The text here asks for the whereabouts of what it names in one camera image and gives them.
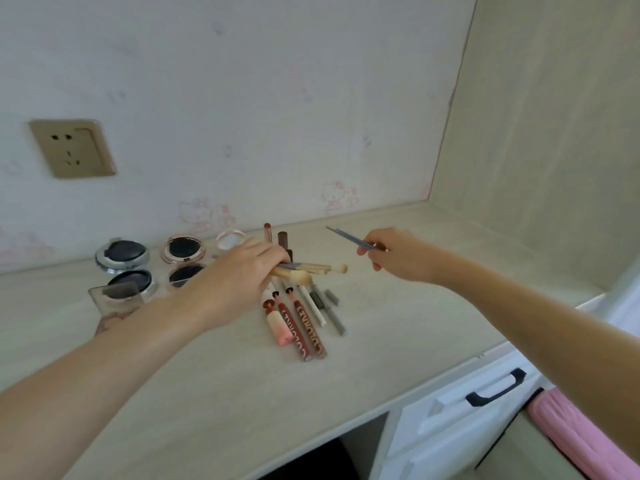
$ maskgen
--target pink cloth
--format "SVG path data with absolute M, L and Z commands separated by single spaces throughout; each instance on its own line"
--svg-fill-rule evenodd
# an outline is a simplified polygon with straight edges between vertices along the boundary
M 640 480 L 640 467 L 558 388 L 542 391 L 527 412 L 557 448 L 591 480 Z

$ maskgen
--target white wall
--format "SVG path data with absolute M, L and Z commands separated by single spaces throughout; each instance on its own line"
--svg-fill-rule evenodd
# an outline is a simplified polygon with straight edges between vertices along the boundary
M 475 0 L 0 0 L 0 271 L 428 195 Z M 118 174 L 53 179 L 32 118 Z
M 640 0 L 478 0 L 430 199 L 610 288 L 640 253 Z

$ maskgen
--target drawer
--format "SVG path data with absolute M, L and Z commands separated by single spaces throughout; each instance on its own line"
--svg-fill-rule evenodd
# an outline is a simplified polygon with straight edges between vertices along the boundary
M 405 406 L 387 455 L 393 456 L 437 434 L 492 398 L 495 401 L 517 389 L 526 389 L 537 377 L 533 364 L 516 351 Z
M 530 379 L 478 407 L 408 452 L 387 460 L 378 480 L 444 480 L 478 462 L 537 387 Z

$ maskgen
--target wall socket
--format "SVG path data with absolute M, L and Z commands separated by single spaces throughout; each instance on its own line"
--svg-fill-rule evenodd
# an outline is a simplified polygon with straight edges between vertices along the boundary
M 115 175 L 100 124 L 94 120 L 32 120 L 38 145 L 56 178 Z

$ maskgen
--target countertop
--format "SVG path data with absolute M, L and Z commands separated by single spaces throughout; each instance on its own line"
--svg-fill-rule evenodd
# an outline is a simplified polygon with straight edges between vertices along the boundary
M 340 297 L 334 310 L 347 336 L 331 323 L 317 327 L 328 356 L 303 363 L 293 346 L 276 346 L 262 310 L 204 334 L 133 396 L 67 478 L 255 477 L 504 341 L 450 291 L 373 272 L 325 225 L 359 237 L 376 227 L 408 228 L 572 306 L 602 293 L 427 202 L 274 227 L 274 236 L 289 233 L 296 260 L 349 265 L 347 274 L 316 279 Z M 155 250 L 150 267 L 165 283 L 169 266 Z M 92 337 L 99 315 L 87 290 L 109 278 L 92 260 L 0 276 L 0 388 Z

